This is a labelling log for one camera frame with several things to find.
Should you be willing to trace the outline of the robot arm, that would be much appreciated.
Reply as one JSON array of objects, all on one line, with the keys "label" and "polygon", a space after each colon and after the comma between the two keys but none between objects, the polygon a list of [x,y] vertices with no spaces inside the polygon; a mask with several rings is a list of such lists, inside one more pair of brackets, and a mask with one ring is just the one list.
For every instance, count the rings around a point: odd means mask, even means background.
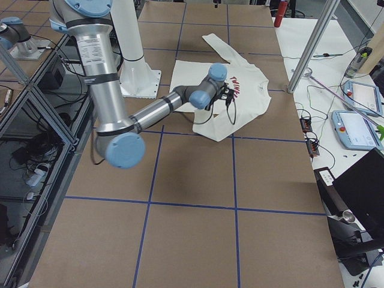
[{"label": "robot arm", "polygon": [[233,100],[223,64],[210,66],[196,86],[177,86],[133,115],[125,109],[123,93],[153,88],[159,82],[143,57],[137,16],[130,1],[51,1],[54,30],[73,37],[97,110],[95,147],[110,165],[135,166],[145,154],[140,132],[153,126],[185,103],[212,110],[216,100]]}]

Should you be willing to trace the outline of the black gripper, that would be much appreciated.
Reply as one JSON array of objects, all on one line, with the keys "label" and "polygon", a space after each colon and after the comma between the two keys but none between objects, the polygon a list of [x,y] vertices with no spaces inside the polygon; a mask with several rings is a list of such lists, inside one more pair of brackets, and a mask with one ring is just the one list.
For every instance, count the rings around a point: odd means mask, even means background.
[{"label": "black gripper", "polygon": [[218,99],[224,100],[226,105],[230,105],[234,99],[234,90],[231,89],[228,84],[224,84],[219,91]]}]

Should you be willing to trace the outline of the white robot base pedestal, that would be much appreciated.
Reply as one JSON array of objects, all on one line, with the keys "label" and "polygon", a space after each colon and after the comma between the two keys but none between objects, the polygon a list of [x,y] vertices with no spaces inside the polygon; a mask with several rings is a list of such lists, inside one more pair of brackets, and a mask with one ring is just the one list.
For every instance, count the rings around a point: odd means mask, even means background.
[{"label": "white robot base pedestal", "polygon": [[123,60],[119,78],[123,96],[155,98],[161,71],[145,61],[134,2],[113,1],[110,14]]}]

